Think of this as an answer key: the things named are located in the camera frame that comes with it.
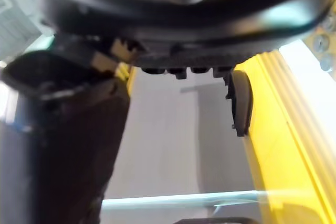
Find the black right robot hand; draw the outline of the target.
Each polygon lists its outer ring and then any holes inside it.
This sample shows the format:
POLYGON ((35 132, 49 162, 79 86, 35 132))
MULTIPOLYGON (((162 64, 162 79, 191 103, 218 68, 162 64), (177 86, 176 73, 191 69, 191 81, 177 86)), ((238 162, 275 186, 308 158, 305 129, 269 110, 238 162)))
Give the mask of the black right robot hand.
POLYGON ((130 106, 118 63, 186 78, 313 30, 332 0, 36 0, 53 44, 1 70, 1 223, 99 223, 130 106))

